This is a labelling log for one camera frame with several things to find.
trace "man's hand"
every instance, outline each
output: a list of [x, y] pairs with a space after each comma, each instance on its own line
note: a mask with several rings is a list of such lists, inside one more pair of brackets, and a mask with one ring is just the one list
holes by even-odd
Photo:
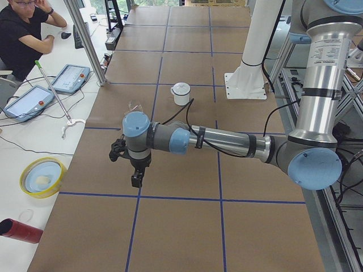
[[47, 0], [36, 0], [36, 6], [46, 13], [52, 10], [52, 7]]

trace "white desk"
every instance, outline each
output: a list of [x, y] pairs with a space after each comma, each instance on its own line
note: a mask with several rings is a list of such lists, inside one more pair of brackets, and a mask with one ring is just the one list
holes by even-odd
[[[66, 40], [61, 39], [60, 34], [62, 31], [72, 32], [73, 24], [69, 20], [68, 22], [69, 24], [66, 29], [59, 30], [55, 35], [53, 52], [51, 54], [43, 55], [40, 58], [40, 63], [48, 75], [57, 75], [67, 63], [88, 66], [92, 70], [85, 50], [83, 48], [74, 48], [73, 35]], [[103, 20], [101, 24], [106, 25], [106, 22], [106, 20]], [[95, 30], [92, 35], [92, 42], [94, 43], [95, 50], [100, 60], [104, 53], [110, 52], [107, 52], [104, 45], [104, 42], [106, 41], [105, 27], [98, 26], [98, 24], [99, 21], [90, 23], [90, 33], [93, 33]], [[27, 78], [32, 79], [40, 76], [41, 74], [38, 68], [34, 67]], [[47, 87], [45, 80], [35, 80], [31, 83]], [[15, 95], [19, 96], [25, 93], [30, 87], [31, 86], [28, 83], [25, 83]], [[69, 111], [72, 118], [87, 119], [98, 90], [97, 78], [94, 73], [92, 73], [91, 78], [82, 88], [85, 98]], [[73, 96], [63, 100], [66, 109], [69, 109], [82, 97], [82, 93], [78, 91]], [[55, 104], [46, 109], [44, 114], [62, 116], [64, 113], [59, 104]], [[6, 116], [1, 113], [0, 118], [3, 119], [6, 118]], [[21, 145], [25, 149], [73, 154], [83, 132], [84, 124], [76, 124], [75, 126], [68, 128], [66, 131], [66, 138], [62, 139], [61, 129], [66, 122], [66, 117], [54, 119], [47, 116], [38, 116], [23, 124], [16, 124], [13, 120], [2, 120], [0, 121], [0, 126], [8, 124], [16, 125], [2, 127], [3, 132], [0, 136]], [[44, 229], [57, 194], [46, 199], [32, 198], [21, 191], [19, 178], [26, 166], [31, 164], [34, 160], [46, 156], [57, 158], [67, 168], [72, 160], [72, 156], [26, 152], [19, 147], [0, 139], [0, 220], [12, 218], [31, 226]], [[0, 237], [0, 271], [27, 271], [36, 248], [37, 244]]]

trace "blue joint cap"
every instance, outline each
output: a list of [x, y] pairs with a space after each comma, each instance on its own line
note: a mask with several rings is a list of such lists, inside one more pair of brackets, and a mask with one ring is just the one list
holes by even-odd
[[188, 130], [177, 128], [170, 137], [169, 151], [173, 154], [184, 155], [187, 152], [191, 133]]
[[289, 164], [289, 177], [308, 190], [321, 190], [338, 180], [341, 162], [338, 155], [327, 148], [304, 150]]
[[332, 10], [346, 15], [358, 15], [363, 13], [362, 0], [324, 0]]
[[289, 39], [293, 44], [311, 44], [311, 38], [305, 34], [289, 32]]
[[150, 120], [143, 112], [130, 112], [123, 119], [126, 137], [137, 137], [144, 133], [150, 125]]

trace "warning label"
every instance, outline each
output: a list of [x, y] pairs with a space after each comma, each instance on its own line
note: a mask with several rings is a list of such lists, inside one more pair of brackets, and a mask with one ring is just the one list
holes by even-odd
[[345, 52], [342, 54], [343, 39], [316, 41], [310, 45], [307, 67], [344, 66]]

